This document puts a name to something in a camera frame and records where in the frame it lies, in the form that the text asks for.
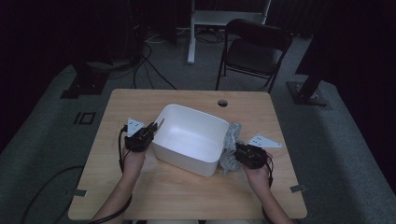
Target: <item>chair leg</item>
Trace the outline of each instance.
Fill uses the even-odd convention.
[[[221,57],[221,62],[220,62],[220,67],[219,67],[219,73],[218,73],[218,80],[216,82],[216,91],[219,89],[219,83],[220,83],[220,76],[221,76],[221,71],[222,71],[222,66],[224,64],[223,57]]]
[[[267,81],[265,82],[264,87],[268,86],[268,83],[270,83],[270,80],[272,79],[272,77],[273,77],[273,75],[271,75],[267,78]]]
[[[271,85],[270,88],[268,89],[268,93],[271,93],[272,88],[274,87],[274,83],[277,77],[277,73],[273,74],[272,80],[271,80]]]

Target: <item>black cable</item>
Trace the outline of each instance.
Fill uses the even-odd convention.
[[[43,191],[44,188],[45,188],[54,178],[56,178],[58,175],[61,175],[61,174],[65,173],[65,172],[67,172],[67,171],[74,170],[74,169],[83,169],[83,168],[84,168],[84,166],[72,166],[72,167],[66,168],[66,169],[64,169],[64,170],[62,170],[62,171],[60,171],[60,172],[58,172],[57,174],[53,175],[52,178],[50,178],[50,179],[44,184],[44,186],[41,187],[41,189],[38,191],[38,193],[35,195],[35,197],[29,202],[28,206],[26,207],[26,209],[25,209],[24,212],[23,212],[23,215],[22,215],[22,218],[21,218],[21,224],[25,222],[25,220],[26,220],[26,218],[27,218],[27,215],[28,215],[28,213],[29,213],[29,210],[31,209],[31,207],[32,207],[33,203],[35,202],[35,200],[36,200],[36,199],[38,198],[38,196],[40,195],[41,191]],[[65,208],[65,210],[63,211],[63,213],[55,220],[54,223],[57,223],[57,222],[61,219],[62,215],[65,213],[65,211],[67,211],[67,208],[69,207],[69,205],[67,205],[67,207]]]
[[[146,44],[146,43],[145,43],[145,46],[146,46],[146,47],[148,48],[148,50],[149,50],[148,56],[145,56],[145,55],[142,54],[141,57],[143,58],[143,60],[142,60],[141,63],[137,66],[137,68],[134,70],[134,81],[133,81],[134,88],[137,89],[137,87],[136,87],[136,74],[137,74],[137,71],[138,71],[138,69],[140,68],[140,66],[141,66],[143,63],[147,62],[147,63],[155,70],[155,72],[158,74],[158,76],[160,76],[160,77],[161,77],[166,83],[168,83],[174,90],[177,90],[177,88],[176,88],[171,82],[169,82],[169,81],[157,70],[157,68],[149,61],[149,57],[151,56],[152,48],[151,48],[148,44]]]
[[[122,172],[123,172],[123,159],[122,159],[121,138],[122,138],[122,133],[126,133],[126,132],[128,132],[128,126],[124,125],[119,133],[119,157],[120,157],[119,164]]]
[[[128,202],[126,202],[126,204],[125,204],[118,212],[116,212],[116,213],[114,213],[114,214],[112,214],[112,215],[110,215],[110,216],[108,216],[108,217],[102,217],[102,218],[97,219],[97,220],[95,220],[95,221],[89,222],[89,224],[104,223],[104,222],[107,222],[107,221],[109,221],[109,220],[111,220],[111,219],[113,219],[113,218],[115,218],[115,217],[118,217],[118,216],[121,215],[123,212],[125,212],[125,210],[126,210],[126,209],[129,207],[129,205],[131,204],[131,201],[132,201],[132,195],[131,195],[131,197],[129,198]]]

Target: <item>dark background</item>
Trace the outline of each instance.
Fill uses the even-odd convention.
[[[213,7],[211,1],[197,2],[198,9]],[[3,1],[1,150],[67,65],[134,57],[147,26],[175,41],[176,28],[190,23],[190,8],[189,1],[177,0]],[[237,8],[262,11],[262,1],[219,1],[219,9]],[[314,35],[297,74],[337,87],[393,190],[395,12],[390,0],[273,0],[267,20],[296,35]]]

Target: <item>white plastic bin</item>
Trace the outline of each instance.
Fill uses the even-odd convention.
[[[197,175],[215,173],[229,123],[182,105],[167,105],[156,119],[155,156]]]

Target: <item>wooden table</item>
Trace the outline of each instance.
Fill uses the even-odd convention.
[[[226,100],[228,106],[220,107],[220,99]],[[91,219],[119,181],[118,135],[127,119],[148,125],[170,104],[241,123],[239,140],[247,142],[259,133],[281,143],[281,148],[267,148],[274,155],[272,192],[289,217],[306,216],[301,192],[290,191],[298,182],[268,93],[114,90],[78,184],[78,189],[87,190],[87,195],[74,197],[70,218]],[[210,177],[195,175],[157,160],[150,148],[125,219],[262,218],[260,202],[249,187],[245,172],[240,169],[223,175],[221,171],[219,166]]]

